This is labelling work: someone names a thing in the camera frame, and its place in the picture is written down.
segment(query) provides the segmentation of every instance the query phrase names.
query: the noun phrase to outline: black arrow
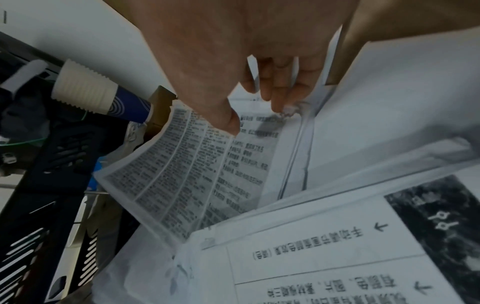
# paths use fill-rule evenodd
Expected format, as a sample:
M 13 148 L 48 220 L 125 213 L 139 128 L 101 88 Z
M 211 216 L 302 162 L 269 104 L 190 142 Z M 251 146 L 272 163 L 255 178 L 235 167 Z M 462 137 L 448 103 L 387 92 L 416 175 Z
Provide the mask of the black arrow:
M 387 227 L 387 226 L 388 226 L 388 224 L 380 225 L 378 222 L 376 222 L 374 228 L 375 228 L 376 230 L 380 231 L 380 232 L 383 232 L 383 231 L 384 231 L 383 228 L 385 228 L 385 227 Z
M 416 291 L 420 292 L 421 294 L 427 295 L 425 290 L 426 289 L 432 289 L 433 287 L 432 286 L 420 286 L 420 282 L 416 281 L 414 288 L 415 288 Z

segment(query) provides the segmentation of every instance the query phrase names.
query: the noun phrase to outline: book page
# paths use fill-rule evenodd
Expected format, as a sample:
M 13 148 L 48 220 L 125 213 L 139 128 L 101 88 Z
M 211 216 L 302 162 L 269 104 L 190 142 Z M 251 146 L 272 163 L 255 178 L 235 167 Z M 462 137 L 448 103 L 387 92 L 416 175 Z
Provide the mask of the book page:
M 478 303 L 479 176 L 471 167 L 205 249 L 202 302 Z
M 96 179 L 151 231 L 166 230 L 180 241 L 199 227 L 275 202 L 301 117 L 275 114 L 269 103 L 232 106 L 240 117 L 236 137 L 175 102 L 160 134 Z

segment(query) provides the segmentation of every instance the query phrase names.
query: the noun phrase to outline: finger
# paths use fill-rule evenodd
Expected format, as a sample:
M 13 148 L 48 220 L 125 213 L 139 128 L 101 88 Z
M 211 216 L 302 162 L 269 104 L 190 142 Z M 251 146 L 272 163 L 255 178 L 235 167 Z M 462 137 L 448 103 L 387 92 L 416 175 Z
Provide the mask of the finger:
M 199 105 L 185 102 L 195 112 L 205 118 L 213 127 L 224 130 L 234 136 L 240 132 L 240 118 L 230 106 L 229 100 L 215 105 Z
M 258 78 L 260 80 L 260 96 L 265 101 L 272 98 L 272 87 L 274 85 L 274 62 L 271 58 L 258 58 Z
M 286 104 L 294 104 L 306 98 L 314 90 L 324 68 L 327 50 L 313 56 L 298 59 L 298 75 L 295 84 L 288 93 Z
M 256 88 L 255 88 L 255 80 L 252 75 L 252 71 L 250 70 L 249 62 L 245 62 L 245 70 L 243 72 L 243 75 L 240 79 L 240 84 L 241 86 L 245 89 L 245 91 L 255 94 Z
M 273 58 L 273 89 L 271 91 L 271 109 L 280 113 L 284 110 L 290 89 L 293 69 L 293 57 Z

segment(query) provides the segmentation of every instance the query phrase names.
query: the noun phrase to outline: green wire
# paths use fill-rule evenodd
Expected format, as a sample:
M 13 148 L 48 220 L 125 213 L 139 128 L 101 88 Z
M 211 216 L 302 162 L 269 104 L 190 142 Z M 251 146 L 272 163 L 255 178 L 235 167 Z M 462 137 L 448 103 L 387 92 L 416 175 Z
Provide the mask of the green wire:
M 83 117 L 81 118 L 81 120 L 84 120 L 85 117 L 87 117 L 87 113 L 88 113 L 88 112 L 85 111 L 85 114 L 83 115 Z M 0 145 L 0 147 L 11 147 L 11 146 L 26 145 L 26 144 L 31 144 L 31 143 L 36 143 L 36 142 L 44 141 L 45 139 L 47 139 L 47 138 L 45 137 L 45 138 L 40 138 L 40 139 L 33 139 L 33 140 L 24 141 L 24 142 L 22 142 L 22 143 L 4 144 L 4 145 Z

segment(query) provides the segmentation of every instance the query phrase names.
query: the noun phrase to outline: chinese character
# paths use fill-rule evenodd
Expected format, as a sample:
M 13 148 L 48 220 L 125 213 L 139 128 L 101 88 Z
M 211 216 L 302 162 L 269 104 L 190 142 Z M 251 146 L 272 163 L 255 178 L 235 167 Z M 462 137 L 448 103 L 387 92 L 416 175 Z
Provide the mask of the chinese character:
M 304 245 L 302 244 L 302 241 L 296 241 L 295 246 L 297 250 L 302 250 L 304 248 Z
M 323 281 L 323 284 L 325 285 L 325 290 L 327 290 L 328 292 L 334 291 L 332 287 L 332 281 Z
M 337 232 L 332 232 L 329 234 L 330 234 L 331 241 L 334 243 L 342 240 Z
M 290 285 L 288 288 L 291 295 L 297 295 L 297 289 L 295 288 L 295 285 Z
M 305 292 L 305 286 L 303 286 L 303 285 L 297 285 L 296 288 L 297 288 L 297 290 L 298 290 L 298 294 L 306 294 L 306 292 Z
M 288 287 L 280 287 L 280 289 L 281 289 L 281 294 L 282 294 L 283 296 L 288 296 L 288 295 L 289 295 L 289 289 L 288 289 Z
M 350 298 L 348 296 L 342 296 L 341 302 L 342 304 L 352 304 L 352 301 L 350 301 Z
M 366 279 L 373 289 L 379 289 L 382 287 L 382 284 L 380 283 L 380 279 L 378 275 L 369 275 Z
M 383 285 L 385 287 L 395 287 L 396 284 L 394 282 L 394 279 L 392 279 L 388 274 L 381 274 L 380 275 L 381 280 L 383 281 Z
M 395 301 L 395 304 L 408 304 L 407 299 L 400 293 L 391 293 L 390 294 L 393 297 L 393 300 Z
M 353 227 L 352 231 L 351 231 L 356 237 L 361 237 L 363 235 L 362 233 L 362 230 L 357 228 L 357 227 Z
M 329 243 L 330 243 L 330 239 L 329 239 L 329 237 L 328 237 L 326 234 L 324 234 L 324 235 L 321 236 L 321 241 L 322 241 L 324 244 L 329 244 Z
M 316 237 L 316 236 L 311 238 L 311 242 L 313 243 L 313 245 L 314 245 L 315 247 L 320 246 L 320 245 L 322 244 L 322 243 L 320 243 L 319 238 Z
M 377 300 L 375 300 L 375 296 L 374 296 L 374 295 L 368 295 L 368 294 L 366 294 L 366 295 L 365 295 L 365 300 L 366 300 L 366 304 L 377 304 Z
M 305 245 L 305 248 L 310 248 L 312 246 L 312 242 L 309 239 L 304 239 L 303 244 Z
M 335 286 L 335 290 L 337 292 L 343 292 L 346 290 L 342 280 L 333 280 L 333 285 Z
M 356 277 L 355 282 L 361 289 L 367 290 L 369 288 L 369 284 L 363 277 Z
M 340 237 L 343 239 L 351 239 L 350 231 L 348 230 L 340 230 Z
M 306 292 L 308 294 L 314 294 L 315 290 L 313 289 L 314 287 L 312 286 L 312 283 L 307 283 L 305 284 Z
M 354 295 L 353 302 L 354 304 L 365 304 L 364 299 L 362 298 L 361 295 Z
M 379 294 L 378 301 L 380 302 L 380 304 L 392 304 L 392 301 L 390 301 L 390 297 L 388 294 Z

